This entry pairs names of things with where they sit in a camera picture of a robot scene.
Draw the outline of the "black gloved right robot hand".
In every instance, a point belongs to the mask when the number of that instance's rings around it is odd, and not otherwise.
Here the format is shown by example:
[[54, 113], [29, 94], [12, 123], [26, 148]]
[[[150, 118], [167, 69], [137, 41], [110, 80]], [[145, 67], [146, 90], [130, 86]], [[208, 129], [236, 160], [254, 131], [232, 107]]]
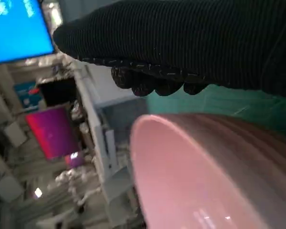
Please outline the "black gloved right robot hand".
[[124, 0], [53, 33], [139, 97], [209, 85], [286, 97], [286, 0]]

